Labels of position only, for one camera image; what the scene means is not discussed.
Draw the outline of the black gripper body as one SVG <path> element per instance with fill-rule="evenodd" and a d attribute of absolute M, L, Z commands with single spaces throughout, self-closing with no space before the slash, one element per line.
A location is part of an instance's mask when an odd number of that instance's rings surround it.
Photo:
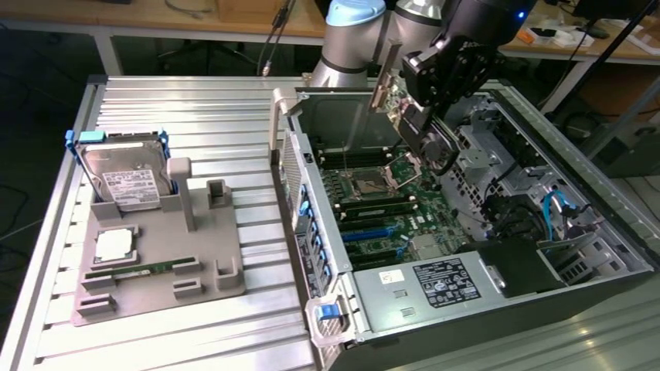
<path fill-rule="evenodd" d="M 445 1 L 443 25 L 432 45 L 439 50 L 468 47 L 497 49 L 512 41 L 535 3 L 523 0 Z"/>

